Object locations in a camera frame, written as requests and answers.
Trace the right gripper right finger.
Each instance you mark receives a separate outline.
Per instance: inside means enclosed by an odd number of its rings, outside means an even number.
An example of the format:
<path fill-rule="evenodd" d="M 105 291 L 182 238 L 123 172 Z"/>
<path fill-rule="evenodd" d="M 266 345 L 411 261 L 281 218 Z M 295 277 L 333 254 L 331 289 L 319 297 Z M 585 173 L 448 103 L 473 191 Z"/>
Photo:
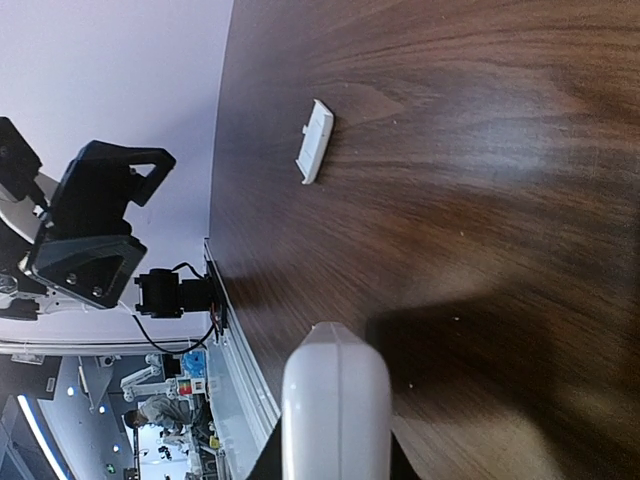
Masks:
<path fill-rule="evenodd" d="M 394 433 L 391 433 L 391 480 L 420 480 Z"/>

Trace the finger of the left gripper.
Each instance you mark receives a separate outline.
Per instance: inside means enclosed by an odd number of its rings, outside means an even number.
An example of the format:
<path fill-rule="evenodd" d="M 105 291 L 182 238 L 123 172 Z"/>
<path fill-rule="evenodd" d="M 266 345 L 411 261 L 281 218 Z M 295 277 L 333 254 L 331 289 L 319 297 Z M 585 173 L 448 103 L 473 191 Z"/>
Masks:
<path fill-rule="evenodd" d="M 27 275 L 87 305 L 112 309 L 146 253 L 131 235 L 40 239 L 27 255 Z"/>
<path fill-rule="evenodd" d="M 65 171 L 50 204 L 52 235 L 129 235 L 128 205 L 143 207 L 176 165 L 163 148 L 102 141 L 84 146 Z"/>

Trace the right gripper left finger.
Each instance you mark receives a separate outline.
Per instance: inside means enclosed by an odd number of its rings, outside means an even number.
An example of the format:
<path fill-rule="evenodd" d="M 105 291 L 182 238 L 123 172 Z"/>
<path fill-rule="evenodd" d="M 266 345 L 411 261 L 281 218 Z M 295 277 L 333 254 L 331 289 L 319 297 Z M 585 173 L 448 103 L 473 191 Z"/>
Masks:
<path fill-rule="evenodd" d="M 282 420 L 279 419 L 249 473 L 249 480 L 282 479 Z"/>

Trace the white remote control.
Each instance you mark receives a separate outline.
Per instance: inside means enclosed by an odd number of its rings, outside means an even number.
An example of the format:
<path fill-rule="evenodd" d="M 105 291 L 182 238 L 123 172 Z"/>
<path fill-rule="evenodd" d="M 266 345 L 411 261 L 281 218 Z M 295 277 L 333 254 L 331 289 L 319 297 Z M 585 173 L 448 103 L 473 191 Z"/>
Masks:
<path fill-rule="evenodd" d="M 286 362 L 285 479 L 388 479 L 391 384 L 382 356 L 341 323 L 314 325 Z"/>

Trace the white battery cover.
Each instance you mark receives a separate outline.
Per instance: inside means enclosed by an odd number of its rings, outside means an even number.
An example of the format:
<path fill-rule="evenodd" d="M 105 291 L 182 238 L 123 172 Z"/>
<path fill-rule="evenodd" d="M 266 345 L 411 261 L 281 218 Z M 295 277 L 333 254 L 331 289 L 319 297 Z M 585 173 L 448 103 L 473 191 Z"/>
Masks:
<path fill-rule="evenodd" d="M 314 99 L 311 115 L 302 129 L 303 140 L 295 160 L 303 185 L 310 185 L 316 180 L 328 148 L 334 120 L 331 110 L 321 100 Z"/>

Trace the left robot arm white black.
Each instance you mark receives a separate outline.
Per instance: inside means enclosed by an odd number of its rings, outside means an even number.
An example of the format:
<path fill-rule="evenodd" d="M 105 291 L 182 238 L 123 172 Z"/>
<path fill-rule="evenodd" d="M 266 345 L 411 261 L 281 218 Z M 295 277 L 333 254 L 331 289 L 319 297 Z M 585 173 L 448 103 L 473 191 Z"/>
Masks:
<path fill-rule="evenodd" d="M 147 248 L 125 219 L 127 207 L 145 206 L 175 165 L 163 148 L 89 142 L 56 187 L 23 273 L 97 309 L 117 307 L 132 287 L 141 315 L 179 318 L 208 310 L 209 278 L 181 280 L 176 269 L 135 272 Z"/>

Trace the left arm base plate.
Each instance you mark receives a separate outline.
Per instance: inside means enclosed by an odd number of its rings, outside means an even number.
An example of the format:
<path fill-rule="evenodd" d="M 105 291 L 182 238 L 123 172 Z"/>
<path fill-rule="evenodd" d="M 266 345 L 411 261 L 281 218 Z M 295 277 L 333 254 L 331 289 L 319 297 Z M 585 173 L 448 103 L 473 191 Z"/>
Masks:
<path fill-rule="evenodd" d="M 229 327 L 230 313 L 228 299 L 222 278 L 210 250 L 208 238 L 204 239 L 203 246 L 206 274 L 209 277 L 209 282 L 213 289 L 213 310 L 211 318 L 214 324 L 214 343 L 220 344 L 225 340 L 226 331 Z"/>

